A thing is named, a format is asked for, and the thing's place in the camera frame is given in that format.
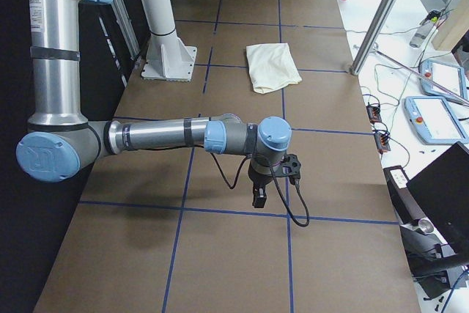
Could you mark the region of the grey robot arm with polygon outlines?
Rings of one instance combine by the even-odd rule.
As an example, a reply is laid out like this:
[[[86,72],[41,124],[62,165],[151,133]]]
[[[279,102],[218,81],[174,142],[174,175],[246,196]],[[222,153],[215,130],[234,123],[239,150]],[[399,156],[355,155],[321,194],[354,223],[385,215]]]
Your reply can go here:
[[[243,157],[255,208],[264,207],[267,184],[281,177],[298,184],[300,162],[287,151],[292,130],[280,117],[259,124],[244,123],[233,114],[126,123],[87,119],[80,106],[78,6],[112,1],[29,0],[35,112],[16,147],[22,170],[56,183],[107,155],[199,147],[213,157]]]

